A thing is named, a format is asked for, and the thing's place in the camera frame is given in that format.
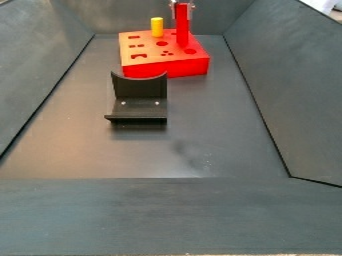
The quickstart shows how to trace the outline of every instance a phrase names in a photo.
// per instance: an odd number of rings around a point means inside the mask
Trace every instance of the red block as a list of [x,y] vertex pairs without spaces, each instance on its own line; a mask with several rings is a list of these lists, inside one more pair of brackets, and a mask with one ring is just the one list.
[[149,30],[118,33],[118,43],[125,77],[146,78],[164,71],[168,78],[206,74],[209,56],[190,33],[185,47],[176,43],[174,29],[164,29],[160,38]]

